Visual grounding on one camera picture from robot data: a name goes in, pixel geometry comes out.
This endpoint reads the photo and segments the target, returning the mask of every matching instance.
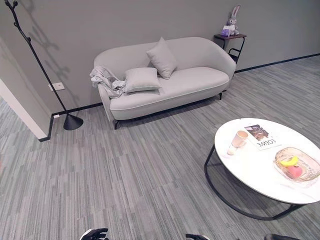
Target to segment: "doorframe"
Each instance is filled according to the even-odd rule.
[[[34,119],[24,109],[12,92],[7,88],[5,83],[0,79],[0,96],[6,101],[6,103],[12,108],[12,110],[19,116],[24,124],[30,129],[30,131],[38,138],[47,138],[47,134],[37,125]]]

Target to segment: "wall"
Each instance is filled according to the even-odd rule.
[[[237,69],[320,53],[319,0],[21,0],[20,23],[34,43],[67,108],[99,103],[89,73],[101,51],[200,36],[212,39],[240,3],[247,34]],[[0,35],[51,112],[62,110],[27,44],[0,4]]]
[[[1,38],[0,94],[38,139],[48,135],[51,112]]]

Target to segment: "sofa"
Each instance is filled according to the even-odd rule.
[[[108,49],[94,60],[94,66],[103,66],[119,79],[134,68],[152,67],[146,51],[156,42]],[[214,42],[202,37],[184,37],[166,41],[177,61],[169,79],[159,77],[157,90],[123,93],[109,99],[98,85],[104,108],[114,119],[114,129],[120,120],[134,119],[175,108],[215,95],[222,98],[236,69],[232,58]]]

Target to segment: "banana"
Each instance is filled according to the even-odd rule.
[[[290,166],[294,166],[298,163],[299,158],[297,156],[294,156],[293,158],[291,158],[291,160],[289,161],[281,161],[281,165],[284,167],[290,167]]]

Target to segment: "coffee table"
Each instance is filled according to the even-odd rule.
[[[247,140],[246,145],[238,148],[234,155],[228,155],[228,148],[236,132],[252,125],[261,125],[266,130],[271,130],[282,144],[259,150]],[[300,149],[318,162],[320,161],[320,149],[305,136],[289,127],[258,118],[231,120],[223,124],[215,134],[213,146],[204,164],[206,179],[218,197],[235,211],[258,220],[280,219],[306,204],[320,201],[320,177],[306,186],[292,182],[276,169],[274,165],[276,153],[287,147]],[[268,198],[290,204],[289,208],[275,216],[258,216],[243,211],[227,201],[215,188],[208,174],[208,163],[214,151],[225,168],[238,180]]]

